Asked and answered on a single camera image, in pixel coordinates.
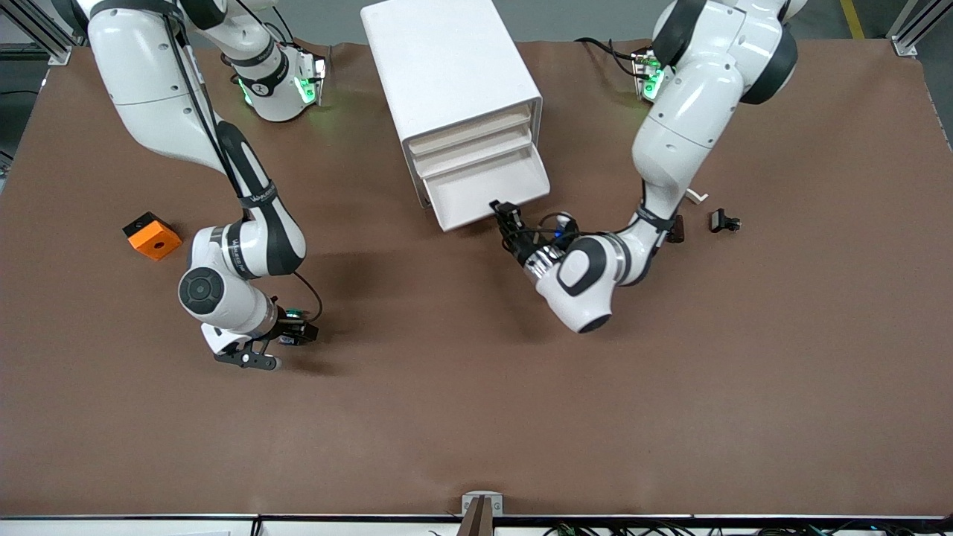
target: brown tabletop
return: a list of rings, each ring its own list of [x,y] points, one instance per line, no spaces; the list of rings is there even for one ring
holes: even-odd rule
[[[631,79],[578,43],[519,49],[552,182],[524,214],[620,227]],[[366,47],[334,47],[328,106],[281,124],[200,51],[326,304],[275,373],[213,360],[176,300],[186,247],[153,262],[121,232],[234,221],[227,180],[138,146],[74,51],[0,196],[0,513],[434,513],[474,488],[511,513],[948,513],[953,156],[916,60],[800,49],[702,167],[686,241],[585,336],[495,225],[444,234],[420,209]],[[719,207],[739,233],[707,232]],[[314,308],[293,278],[257,284]]]

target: white robotic arm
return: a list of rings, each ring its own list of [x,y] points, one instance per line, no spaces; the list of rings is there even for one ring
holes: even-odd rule
[[[678,0],[665,10],[653,52],[671,69],[632,146],[643,194],[624,229],[584,234],[565,216],[559,236],[540,241],[517,207],[495,205],[507,249],[570,329],[589,332],[611,318],[615,287],[648,273],[685,190],[738,104],[760,104],[787,83],[797,47],[781,23],[803,4]]]
[[[180,5],[203,32],[214,32],[216,42],[231,43],[226,54],[237,56],[233,63],[246,61],[248,69],[259,73],[270,69],[265,75],[272,80],[268,91],[256,101],[265,118],[291,118],[310,104],[294,88],[297,82],[289,72],[288,58],[300,55],[295,50],[289,56],[252,17],[228,17],[233,6],[221,1],[79,0],[89,17],[96,65],[132,137],[161,155],[215,169],[231,182],[243,216],[195,235],[179,299],[203,322],[203,335],[217,360],[272,370],[279,361],[264,353],[268,340],[313,340],[316,328],[287,315],[249,280],[294,273],[305,257],[304,236],[248,140],[214,112]],[[251,65],[242,59],[248,54],[264,59]],[[256,341],[263,347],[255,350]]]

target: orange and black object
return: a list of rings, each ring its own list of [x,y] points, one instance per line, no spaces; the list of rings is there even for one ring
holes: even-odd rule
[[[161,260],[182,245],[182,238],[169,224],[155,214],[147,212],[133,223],[122,228],[132,248],[152,260]]]

